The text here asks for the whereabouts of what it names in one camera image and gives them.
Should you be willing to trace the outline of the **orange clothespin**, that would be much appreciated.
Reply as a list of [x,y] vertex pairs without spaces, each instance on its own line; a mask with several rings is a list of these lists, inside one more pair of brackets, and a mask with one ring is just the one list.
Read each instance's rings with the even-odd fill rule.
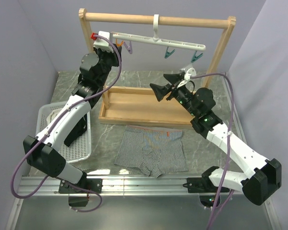
[[115,44],[117,47],[122,47],[124,44],[124,41],[122,40],[121,42],[118,42],[117,40],[115,41]]

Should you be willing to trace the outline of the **white plastic hanger bar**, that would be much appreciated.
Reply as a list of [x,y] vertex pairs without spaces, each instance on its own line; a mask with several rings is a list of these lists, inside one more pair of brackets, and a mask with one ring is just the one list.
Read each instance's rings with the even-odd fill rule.
[[159,15],[155,14],[153,17],[153,31],[154,36],[141,36],[141,35],[133,35],[133,34],[125,34],[119,32],[112,32],[112,37],[119,40],[124,41],[132,41],[132,42],[139,42],[139,43],[146,43],[151,45],[158,45],[158,46],[166,46],[172,48],[181,48],[181,49],[188,49],[194,51],[205,51],[206,46],[202,44],[196,43],[188,43],[182,41],[175,41],[175,40],[168,40],[168,39],[161,39],[158,36],[158,26],[159,26]]

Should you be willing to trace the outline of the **grey striped boxer underwear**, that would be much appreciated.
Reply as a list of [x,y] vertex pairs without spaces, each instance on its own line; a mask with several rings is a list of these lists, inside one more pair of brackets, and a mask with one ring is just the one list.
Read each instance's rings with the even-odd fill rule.
[[114,164],[155,178],[186,172],[182,137],[177,129],[126,126]]

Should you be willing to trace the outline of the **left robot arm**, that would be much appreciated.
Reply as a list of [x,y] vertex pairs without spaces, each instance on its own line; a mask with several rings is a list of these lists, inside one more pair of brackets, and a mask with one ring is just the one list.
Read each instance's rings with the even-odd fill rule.
[[35,137],[23,141],[27,163],[53,178],[70,183],[77,193],[87,188],[87,174],[69,164],[59,150],[69,145],[86,131],[86,115],[103,94],[104,85],[112,67],[121,65],[121,47],[107,52],[95,48],[83,56],[78,83],[59,114]]

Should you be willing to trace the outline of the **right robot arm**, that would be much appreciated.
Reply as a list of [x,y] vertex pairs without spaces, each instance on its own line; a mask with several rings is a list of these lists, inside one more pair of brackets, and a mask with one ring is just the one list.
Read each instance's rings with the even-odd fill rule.
[[202,174],[203,188],[211,192],[221,185],[242,192],[249,201],[260,206],[281,187],[281,163],[264,157],[238,138],[212,111],[216,104],[213,91],[203,87],[191,92],[184,75],[164,74],[168,81],[164,86],[151,83],[157,100],[175,99],[193,116],[190,123],[194,131],[224,151],[242,170],[232,172],[213,166]]

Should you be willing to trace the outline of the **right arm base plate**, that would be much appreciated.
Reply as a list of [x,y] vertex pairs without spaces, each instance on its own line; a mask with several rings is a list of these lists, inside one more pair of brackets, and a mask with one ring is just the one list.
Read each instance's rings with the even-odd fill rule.
[[187,188],[188,193],[216,193],[218,190],[208,177],[189,177],[182,186]]

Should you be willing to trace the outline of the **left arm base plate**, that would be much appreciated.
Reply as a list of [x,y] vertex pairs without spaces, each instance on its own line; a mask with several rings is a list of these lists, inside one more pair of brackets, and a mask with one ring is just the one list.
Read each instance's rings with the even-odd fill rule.
[[102,183],[103,180],[101,178],[86,178],[77,184],[61,181],[59,185],[59,194],[85,193],[84,190],[90,190],[100,194],[103,186]]

